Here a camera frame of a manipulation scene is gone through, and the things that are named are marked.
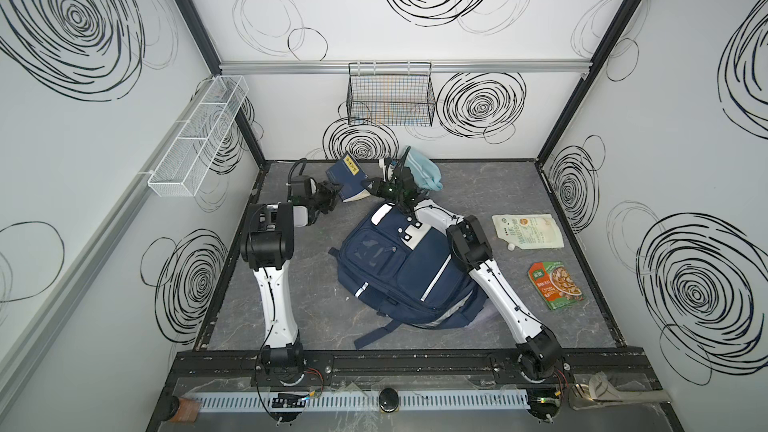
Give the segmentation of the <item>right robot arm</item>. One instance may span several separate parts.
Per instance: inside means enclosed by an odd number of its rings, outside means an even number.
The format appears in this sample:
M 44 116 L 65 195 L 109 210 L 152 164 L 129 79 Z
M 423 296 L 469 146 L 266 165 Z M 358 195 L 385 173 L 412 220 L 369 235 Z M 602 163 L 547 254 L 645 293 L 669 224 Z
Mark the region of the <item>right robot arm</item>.
M 383 175 L 368 181 L 366 189 L 383 198 L 406 217 L 398 233 L 410 248 L 435 230 L 445 236 L 448 260 L 474 280 L 491 300 L 510 329 L 519 351 L 520 373 L 531 383 L 542 383 L 557 373 L 562 347 L 554 332 L 526 307 L 501 272 L 480 220 L 459 215 L 428 199 L 406 168 L 406 158 L 381 159 Z

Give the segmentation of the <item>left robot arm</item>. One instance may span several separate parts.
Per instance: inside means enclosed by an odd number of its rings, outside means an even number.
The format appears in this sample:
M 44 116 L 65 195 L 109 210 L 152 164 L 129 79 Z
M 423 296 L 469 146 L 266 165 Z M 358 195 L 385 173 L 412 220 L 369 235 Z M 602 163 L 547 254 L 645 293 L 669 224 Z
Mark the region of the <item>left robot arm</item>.
M 247 206 L 240 243 L 241 258 L 257 281 L 264 311 L 265 334 L 256 371 L 288 383 L 300 381 L 306 370 L 288 280 L 295 230 L 313 225 L 319 215 L 332 211 L 340 191 L 329 181 L 307 175 L 307 163 L 302 158 L 292 164 L 284 201 Z

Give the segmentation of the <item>navy blue student backpack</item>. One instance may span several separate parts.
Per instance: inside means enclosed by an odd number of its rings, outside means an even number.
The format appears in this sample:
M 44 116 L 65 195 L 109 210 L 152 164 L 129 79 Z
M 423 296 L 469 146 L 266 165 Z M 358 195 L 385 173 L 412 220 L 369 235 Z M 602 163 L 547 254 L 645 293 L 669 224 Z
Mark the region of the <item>navy blue student backpack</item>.
M 458 266 L 447 237 L 388 203 L 374 208 L 329 254 L 339 283 L 390 322 L 354 341 L 363 349 L 402 325 L 457 329 L 470 325 L 488 299 Z

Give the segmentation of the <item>dark blue book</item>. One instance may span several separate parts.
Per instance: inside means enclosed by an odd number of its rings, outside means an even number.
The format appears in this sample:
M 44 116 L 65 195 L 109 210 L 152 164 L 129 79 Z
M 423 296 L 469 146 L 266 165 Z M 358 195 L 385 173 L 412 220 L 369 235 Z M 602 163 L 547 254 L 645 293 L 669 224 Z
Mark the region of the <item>dark blue book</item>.
M 366 188 L 368 176 L 356 159 L 349 153 L 326 170 L 328 180 L 340 187 L 339 196 L 343 202 L 353 202 L 370 196 Z

